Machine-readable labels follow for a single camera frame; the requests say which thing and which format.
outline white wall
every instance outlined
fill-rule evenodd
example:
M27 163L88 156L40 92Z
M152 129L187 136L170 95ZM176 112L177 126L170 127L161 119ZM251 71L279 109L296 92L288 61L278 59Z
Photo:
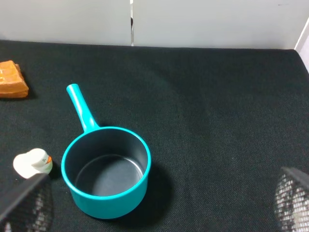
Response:
M0 39L131 45L129 0L0 0Z
M134 45L294 49L309 0L134 0Z

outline rubber duck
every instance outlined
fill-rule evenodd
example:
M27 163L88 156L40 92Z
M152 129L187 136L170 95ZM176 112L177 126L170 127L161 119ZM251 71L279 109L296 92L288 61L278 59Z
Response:
M53 167L52 158L40 148L17 155L13 161L15 171L23 178L28 179L37 173L49 174Z

